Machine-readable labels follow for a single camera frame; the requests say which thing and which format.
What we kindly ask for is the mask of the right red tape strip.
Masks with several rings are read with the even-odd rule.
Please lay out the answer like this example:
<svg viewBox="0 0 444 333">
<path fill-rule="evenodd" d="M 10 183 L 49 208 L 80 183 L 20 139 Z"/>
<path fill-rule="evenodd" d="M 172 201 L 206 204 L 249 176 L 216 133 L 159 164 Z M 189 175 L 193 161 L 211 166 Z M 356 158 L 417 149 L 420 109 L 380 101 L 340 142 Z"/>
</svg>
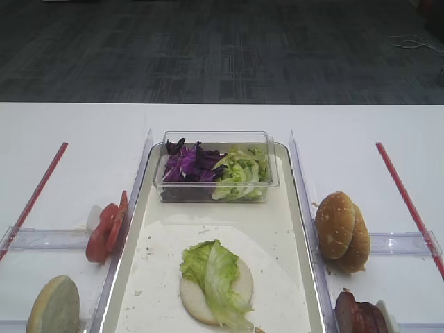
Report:
<svg viewBox="0 0 444 333">
<path fill-rule="evenodd" d="M 386 149 L 384 148 L 383 144 L 381 142 L 377 142 L 376 144 L 377 150 L 379 154 L 381 155 L 381 158 L 383 159 L 386 168 L 388 169 L 388 172 L 390 173 L 396 187 L 398 188 L 398 191 L 407 206 L 407 209 L 413 219 L 413 221 L 416 224 L 416 227 L 419 231 L 419 233 L 422 235 L 424 242 L 426 246 L 428 247 L 430 253 L 432 254 L 434 263 L 441 274 L 441 277 L 443 277 L 443 259 L 442 255 L 439 254 L 438 251 L 438 242 L 434 241 L 432 239 L 432 232 L 428 231 L 426 228 L 425 223 L 423 222 L 422 218 L 419 215 L 418 210 L 416 209 L 416 206 L 414 205 L 408 191 L 406 190 L 398 172 L 396 171 L 388 153 L 386 152 Z"/>
</svg>

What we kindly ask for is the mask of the metal serving tray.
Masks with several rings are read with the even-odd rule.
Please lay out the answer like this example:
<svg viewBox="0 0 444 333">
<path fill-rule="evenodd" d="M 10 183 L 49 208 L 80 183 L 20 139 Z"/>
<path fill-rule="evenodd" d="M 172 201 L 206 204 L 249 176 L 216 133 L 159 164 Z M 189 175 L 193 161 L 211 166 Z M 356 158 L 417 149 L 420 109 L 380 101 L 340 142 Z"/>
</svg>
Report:
<svg viewBox="0 0 444 333">
<path fill-rule="evenodd" d="M 218 239 L 254 281 L 248 320 L 265 332 L 322 332 L 289 154 L 275 147 L 280 185 L 264 203 L 163 203 L 151 149 L 103 332 L 219 332 L 194 319 L 179 294 L 182 251 Z"/>
</svg>

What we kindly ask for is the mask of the bun half left side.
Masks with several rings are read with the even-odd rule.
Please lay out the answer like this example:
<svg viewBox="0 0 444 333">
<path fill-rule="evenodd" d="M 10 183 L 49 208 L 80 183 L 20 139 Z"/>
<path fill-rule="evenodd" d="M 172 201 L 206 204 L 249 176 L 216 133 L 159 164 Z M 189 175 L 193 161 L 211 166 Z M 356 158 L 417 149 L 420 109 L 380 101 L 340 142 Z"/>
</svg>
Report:
<svg viewBox="0 0 444 333">
<path fill-rule="evenodd" d="M 74 281 L 59 275 L 40 291 L 28 317 L 26 332 L 78 332 L 80 296 Z"/>
</svg>

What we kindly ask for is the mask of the front tomato slice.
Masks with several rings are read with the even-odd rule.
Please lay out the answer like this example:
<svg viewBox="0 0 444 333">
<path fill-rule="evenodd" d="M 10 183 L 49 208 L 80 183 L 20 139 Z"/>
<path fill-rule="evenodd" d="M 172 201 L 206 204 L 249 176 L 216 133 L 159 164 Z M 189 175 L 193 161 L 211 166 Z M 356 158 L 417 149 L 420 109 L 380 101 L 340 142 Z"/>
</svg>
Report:
<svg viewBox="0 0 444 333">
<path fill-rule="evenodd" d="M 106 243 L 110 229 L 97 227 L 89 238 L 86 247 L 86 258 L 89 262 L 102 264 L 109 255 Z"/>
</svg>

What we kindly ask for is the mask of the purple cabbage leaves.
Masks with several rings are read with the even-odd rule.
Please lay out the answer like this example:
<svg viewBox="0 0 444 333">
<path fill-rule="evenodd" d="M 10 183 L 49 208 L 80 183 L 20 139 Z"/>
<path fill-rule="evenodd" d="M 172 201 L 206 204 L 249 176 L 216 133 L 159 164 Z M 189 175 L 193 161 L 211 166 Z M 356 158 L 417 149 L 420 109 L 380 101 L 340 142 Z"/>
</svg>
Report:
<svg viewBox="0 0 444 333">
<path fill-rule="evenodd" d="M 169 159 L 162 180 L 165 182 L 215 182 L 219 172 L 213 166 L 225 157 L 218 150 L 204 150 L 197 141 L 192 148 L 185 146 L 182 138 L 178 142 L 165 144 Z M 161 198 L 165 202 L 204 202 L 210 199 L 214 187 L 165 187 Z"/>
</svg>

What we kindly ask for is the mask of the green lettuce leaf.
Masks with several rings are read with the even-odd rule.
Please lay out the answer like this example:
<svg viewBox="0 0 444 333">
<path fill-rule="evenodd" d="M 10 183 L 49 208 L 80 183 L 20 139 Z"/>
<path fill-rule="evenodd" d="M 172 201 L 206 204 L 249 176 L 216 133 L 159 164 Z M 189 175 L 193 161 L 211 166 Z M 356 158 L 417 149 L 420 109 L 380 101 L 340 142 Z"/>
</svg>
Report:
<svg viewBox="0 0 444 333">
<path fill-rule="evenodd" d="M 252 332 L 254 324 L 246 318 L 253 310 L 252 305 L 232 288 L 240 276 L 238 259 L 218 239 L 204 241 L 183 250 L 180 272 L 182 278 L 195 282 L 202 289 L 219 326 L 235 332 Z"/>
</svg>

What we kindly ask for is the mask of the red tape strip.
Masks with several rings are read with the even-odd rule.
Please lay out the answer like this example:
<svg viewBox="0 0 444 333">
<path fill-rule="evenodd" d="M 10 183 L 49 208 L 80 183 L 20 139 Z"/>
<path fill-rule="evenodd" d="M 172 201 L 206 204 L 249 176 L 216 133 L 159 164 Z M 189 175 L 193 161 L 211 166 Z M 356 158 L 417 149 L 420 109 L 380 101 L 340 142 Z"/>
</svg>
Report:
<svg viewBox="0 0 444 333">
<path fill-rule="evenodd" d="M 432 239 L 432 232 L 428 231 L 426 228 L 425 223 L 423 222 L 422 218 L 419 215 L 418 210 L 416 209 L 416 206 L 414 205 L 408 191 L 406 190 L 398 172 L 396 171 L 388 153 L 386 152 L 386 149 L 384 148 L 383 144 L 381 142 L 377 142 L 376 144 L 377 150 L 379 154 L 381 155 L 381 158 L 383 159 L 386 168 L 388 169 L 388 172 L 390 173 L 396 187 L 398 188 L 398 191 L 407 206 L 407 209 L 413 219 L 413 221 L 416 224 L 416 227 L 419 231 L 419 233 L 422 235 L 424 242 L 426 246 L 428 247 L 430 253 L 432 254 L 434 263 L 441 274 L 441 277 L 443 277 L 443 259 L 442 255 L 439 254 L 438 251 L 438 242 L 434 241 Z"/>
<path fill-rule="evenodd" d="M 19 218 L 17 219 L 16 223 L 13 227 L 11 227 L 11 231 L 7 232 L 5 234 L 6 241 L 1 245 L 1 259 L 4 258 L 6 253 L 8 252 L 8 249 L 12 243 L 12 241 L 15 239 L 15 236 L 20 231 L 21 227 L 24 224 L 24 221 L 28 217 L 29 213 L 31 212 L 34 204 L 38 200 L 43 188 L 45 187 L 46 183 L 48 182 L 49 178 L 51 177 L 52 173 L 54 172 L 55 168 L 57 167 L 59 161 L 61 160 L 63 154 L 65 153 L 67 147 L 67 142 L 63 142 L 60 145 L 60 148 L 58 149 L 57 153 L 53 157 L 50 165 L 46 169 L 44 175 L 42 176 L 41 180 L 39 181 L 37 187 L 35 188 L 34 192 L 32 193 L 31 197 L 29 198 L 27 204 L 25 205 L 24 209 L 22 210 L 21 214 L 19 215 Z"/>
</svg>

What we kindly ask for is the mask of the long acrylic divider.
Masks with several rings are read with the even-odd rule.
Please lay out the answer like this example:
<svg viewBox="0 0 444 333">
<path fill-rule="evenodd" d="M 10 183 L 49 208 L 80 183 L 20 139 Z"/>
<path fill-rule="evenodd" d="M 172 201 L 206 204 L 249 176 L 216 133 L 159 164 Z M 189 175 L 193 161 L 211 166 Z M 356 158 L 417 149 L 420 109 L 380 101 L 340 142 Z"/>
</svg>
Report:
<svg viewBox="0 0 444 333">
<path fill-rule="evenodd" d="M 332 306 L 327 278 L 325 276 L 327 271 L 322 256 L 318 251 L 316 229 L 314 227 L 314 220 L 311 215 L 311 203 L 309 202 L 309 196 L 307 193 L 300 151 L 293 131 L 290 132 L 289 148 L 291 151 L 293 176 L 298 192 L 302 224 L 311 265 L 311 275 L 314 281 L 318 313 L 321 319 L 321 327 L 323 332 L 338 332 L 334 306 Z"/>
<path fill-rule="evenodd" d="M 119 296 L 120 285 L 127 268 L 130 266 L 126 259 L 126 244 L 133 224 L 133 217 L 152 147 L 153 133 L 152 130 L 148 130 L 142 157 L 135 176 L 133 188 L 130 192 L 128 210 L 123 218 L 123 224 L 117 239 L 117 249 L 111 256 L 98 304 L 91 319 L 87 322 L 87 326 L 84 329 L 85 332 L 105 332 L 106 330 L 113 330 L 118 320 L 119 306 L 121 304 L 121 296 Z"/>
</svg>

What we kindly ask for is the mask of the meat patty slice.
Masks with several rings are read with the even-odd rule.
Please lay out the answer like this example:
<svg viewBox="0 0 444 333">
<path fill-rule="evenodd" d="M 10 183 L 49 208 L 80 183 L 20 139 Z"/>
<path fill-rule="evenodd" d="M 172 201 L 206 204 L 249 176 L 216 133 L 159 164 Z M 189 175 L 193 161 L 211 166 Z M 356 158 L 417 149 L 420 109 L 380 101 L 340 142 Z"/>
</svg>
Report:
<svg viewBox="0 0 444 333">
<path fill-rule="evenodd" d="M 335 314 L 340 332 L 353 333 L 356 328 L 356 302 L 354 296 L 343 291 L 336 300 Z"/>
<path fill-rule="evenodd" d="M 372 306 L 373 318 L 375 322 L 376 332 L 377 333 L 388 333 L 388 327 L 386 325 L 385 319 L 381 313 L 381 311 L 375 306 Z"/>
<path fill-rule="evenodd" d="M 368 302 L 356 302 L 352 306 L 352 332 L 373 333 L 378 332 L 374 317 L 375 306 Z"/>
</svg>

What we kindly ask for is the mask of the shredded green lettuce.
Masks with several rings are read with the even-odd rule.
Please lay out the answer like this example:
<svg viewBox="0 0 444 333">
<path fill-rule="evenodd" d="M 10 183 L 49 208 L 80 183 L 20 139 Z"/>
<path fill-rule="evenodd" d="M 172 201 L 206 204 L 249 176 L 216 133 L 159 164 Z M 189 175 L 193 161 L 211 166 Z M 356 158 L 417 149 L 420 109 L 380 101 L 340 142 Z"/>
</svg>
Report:
<svg viewBox="0 0 444 333">
<path fill-rule="evenodd" d="M 259 183 L 270 181 L 268 157 L 259 148 L 237 148 L 231 146 L 226 156 L 212 169 L 219 172 L 215 182 L 219 184 L 213 193 L 213 200 L 262 201 L 266 187 Z"/>
</svg>

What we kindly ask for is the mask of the left red tape strip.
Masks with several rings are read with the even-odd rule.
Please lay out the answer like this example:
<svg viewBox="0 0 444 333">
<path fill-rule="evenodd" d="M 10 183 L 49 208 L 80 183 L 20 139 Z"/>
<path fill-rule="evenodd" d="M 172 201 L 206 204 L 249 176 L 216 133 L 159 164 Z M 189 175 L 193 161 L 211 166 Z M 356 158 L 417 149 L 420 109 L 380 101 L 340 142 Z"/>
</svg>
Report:
<svg viewBox="0 0 444 333">
<path fill-rule="evenodd" d="M 31 212 L 34 204 L 38 200 L 43 188 L 45 187 L 46 183 L 48 182 L 49 178 L 51 177 L 52 173 L 54 172 L 55 168 L 57 167 L 59 161 L 61 160 L 63 154 L 65 153 L 67 147 L 67 142 L 63 142 L 60 145 L 60 148 L 58 149 L 57 153 L 53 157 L 50 165 L 46 169 L 44 175 L 42 176 L 41 180 L 39 181 L 37 187 L 35 188 L 34 192 L 32 193 L 31 197 L 29 198 L 27 204 L 25 205 L 24 209 L 22 210 L 21 214 L 19 215 L 19 218 L 17 219 L 16 223 L 13 227 L 11 227 L 11 231 L 7 232 L 5 234 L 6 241 L 1 245 L 1 259 L 4 258 L 6 253 L 8 252 L 8 249 L 12 243 L 12 241 L 15 239 L 15 236 L 20 231 L 21 227 L 24 224 L 24 221 L 28 217 L 29 213 Z"/>
</svg>

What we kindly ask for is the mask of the white patty holder block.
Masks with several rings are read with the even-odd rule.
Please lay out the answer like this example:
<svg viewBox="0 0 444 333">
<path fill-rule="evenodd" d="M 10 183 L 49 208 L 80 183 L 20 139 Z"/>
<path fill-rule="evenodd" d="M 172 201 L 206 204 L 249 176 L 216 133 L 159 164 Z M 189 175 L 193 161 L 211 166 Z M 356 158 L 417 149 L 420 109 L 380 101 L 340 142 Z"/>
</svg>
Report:
<svg viewBox="0 0 444 333">
<path fill-rule="evenodd" d="M 386 323 L 387 329 L 389 333 L 400 333 L 399 325 L 395 319 L 395 316 L 392 315 L 387 306 L 386 303 L 383 300 L 379 300 L 376 303 L 376 307 L 381 311 L 382 316 L 384 317 L 384 321 Z"/>
</svg>

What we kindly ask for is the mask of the clear plastic salad container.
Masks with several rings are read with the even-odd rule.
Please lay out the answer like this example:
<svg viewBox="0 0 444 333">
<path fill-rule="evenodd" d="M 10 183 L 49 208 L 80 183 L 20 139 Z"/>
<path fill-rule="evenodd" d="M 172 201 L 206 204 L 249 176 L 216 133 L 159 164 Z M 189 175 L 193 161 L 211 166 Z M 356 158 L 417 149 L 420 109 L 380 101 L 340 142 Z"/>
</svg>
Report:
<svg viewBox="0 0 444 333">
<path fill-rule="evenodd" d="M 262 203 L 279 184 L 264 131 L 167 131 L 153 177 L 165 203 Z"/>
</svg>

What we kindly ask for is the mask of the middle tomato slice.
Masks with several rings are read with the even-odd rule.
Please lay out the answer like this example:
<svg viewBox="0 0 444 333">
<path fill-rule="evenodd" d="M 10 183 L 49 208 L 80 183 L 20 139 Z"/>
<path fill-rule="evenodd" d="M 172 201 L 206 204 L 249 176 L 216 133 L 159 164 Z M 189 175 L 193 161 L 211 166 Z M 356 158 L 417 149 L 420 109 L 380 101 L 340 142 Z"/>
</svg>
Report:
<svg viewBox="0 0 444 333">
<path fill-rule="evenodd" d="M 108 252 L 112 252 L 117 240 L 117 213 L 119 207 L 114 203 L 107 205 L 100 214 L 99 231 L 104 247 Z"/>
</svg>

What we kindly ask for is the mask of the right long acrylic divider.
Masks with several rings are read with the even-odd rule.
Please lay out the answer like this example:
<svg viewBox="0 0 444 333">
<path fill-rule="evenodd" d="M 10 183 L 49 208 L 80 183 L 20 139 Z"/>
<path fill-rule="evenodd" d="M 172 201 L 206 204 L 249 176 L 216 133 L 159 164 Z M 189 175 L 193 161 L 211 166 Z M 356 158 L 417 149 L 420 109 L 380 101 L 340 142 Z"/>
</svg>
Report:
<svg viewBox="0 0 444 333">
<path fill-rule="evenodd" d="M 327 278 L 325 276 L 327 271 L 322 256 L 318 251 L 316 229 L 314 227 L 314 220 L 311 215 L 311 203 L 309 202 L 309 196 L 307 193 L 300 151 L 293 131 L 290 132 L 289 148 L 291 151 L 293 176 L 298 192 L 302 224 L 311 265 L 311 275 L 314 281 L 318 313 L 321 319 L 321 327 L 323 332 L 338 332 L 334 306 L 332 306 Z"/>
</svg>

